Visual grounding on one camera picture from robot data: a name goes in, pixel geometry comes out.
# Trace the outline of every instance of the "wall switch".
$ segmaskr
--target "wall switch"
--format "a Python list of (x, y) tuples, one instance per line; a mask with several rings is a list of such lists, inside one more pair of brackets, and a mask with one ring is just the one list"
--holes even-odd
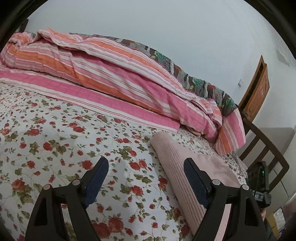
[(239, 87), (242, 86), (242, 79), (239, 80)]

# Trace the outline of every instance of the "folded blanket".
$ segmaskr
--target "folded blanket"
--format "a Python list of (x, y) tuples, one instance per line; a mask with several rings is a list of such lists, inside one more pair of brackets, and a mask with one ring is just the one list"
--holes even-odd
[(156, 59), (127, 45), (113, 37), (45, 29), (39, 30), (37, 36), (14, 34), (1, 60), (8, 67), (45, 72), (178, 120), (215, 144), (219, 154), (245, 143), (238, 109), (228, 108), (227, 117), (221, 114), (225, 103), (230, 103), (224, 92), (204, 91), (212, 93), (215, 100), (205, 99), (204, 94), (199, 96), (200, 90), (186, 88), (179, 75), (175, 77), (176, 71), (167, 70), (160, 53), (153, 55), (158, 56)]
[[(196, 154), (175, 142), (163, 131), (153, 136), (151, 145), (155, 149), (159, 161), (172, 184), (190, 230), (195, 233), (205, 214), (205, 208), (198, 203), (185, 176), (183, 168), (185, 159), (191, 157), (199, 169), (206, 171), (211, 179), (218, 179), (226, 186), (239, 187), (240, 184), (231, 169), (220, 157)], [(216, 241), (223, 238), (230, 208), (230, 204), (225, 206)]]

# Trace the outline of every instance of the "pink towel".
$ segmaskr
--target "pink towel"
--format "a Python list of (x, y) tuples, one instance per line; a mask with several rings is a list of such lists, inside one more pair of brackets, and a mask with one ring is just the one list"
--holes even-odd
[[(199, 169), (206, 171), (211, 179), (218, 179), (226, 186), (239, 187), (235, 175), (219, 156), (196, 154), (175, 142), (167, 133), (161, 131), (151, 139), (159, 161), (168, 176), (176, 197), (180, 203), (183, 215), (194, 234), (205, 214), (205, 208), (200, 205), (184, 174), (183, 163), (191, 157)], [(231, 205), (225, 206), (223, 218), (216, 235), (216, 241), (223, 238)]]

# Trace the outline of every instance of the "bed frame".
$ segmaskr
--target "bed frame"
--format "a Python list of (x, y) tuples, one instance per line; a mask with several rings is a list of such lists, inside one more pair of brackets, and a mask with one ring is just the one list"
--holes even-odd
[(258, 161), (262, 161), (262, 159), (265, 157), (265, 155), (268, 153), (268, 151), (271, 151), (272, 154), (274, 154), (274, 158), (271, 161), (271, 163), (268, 165), (268, 173), (270, 173), (275, 165), (277, 163), (280, 163), (282, 166), (281, 171), (277, 174), (275, 179), (269, 184), (269, 191), (270, 193), (272, 189), (281, 181), (283, 176), (287, 173), (289, 170), (289, 164), (287, 163), (284, 156), (281, 154), (281, 152), (275, 147), (275, 145), (267, 138), (266, 135), (263, 134), (261, 130), (259, 130), (252, 122), (250, 122), (246, 116), (241, 112), (242, 122), (244, 125), (244, 131), (247, 134), (250, 130), (256, 135), (255, 138), (251, 141), (251, 143), (247, 146), (247, 148), (244, 150), (244, 152), (240, 155), (240, 159), (243, 161), (247, 155), (250, 153), (250, 151), (254, 148), (254, 146), (257, 144), (259, 140), (261, 140), (265, 147), (261, 151), (261, 153), (257, 156), (257, 158), (253, 161), (253, 163), (249, 166), (248, 171), (257, 163)]

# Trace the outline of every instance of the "wooden door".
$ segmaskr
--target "wooden door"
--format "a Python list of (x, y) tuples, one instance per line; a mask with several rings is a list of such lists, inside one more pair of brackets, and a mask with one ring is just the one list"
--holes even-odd
[(249, 121), (252, 122), (256, 117), (266, 98), (268, 90), (269, 81), (267, 74), (267, 64), (264, 63), (264, 60), (261, 56), (250, 86), (241, 103), (239, 104), (240, 109)]

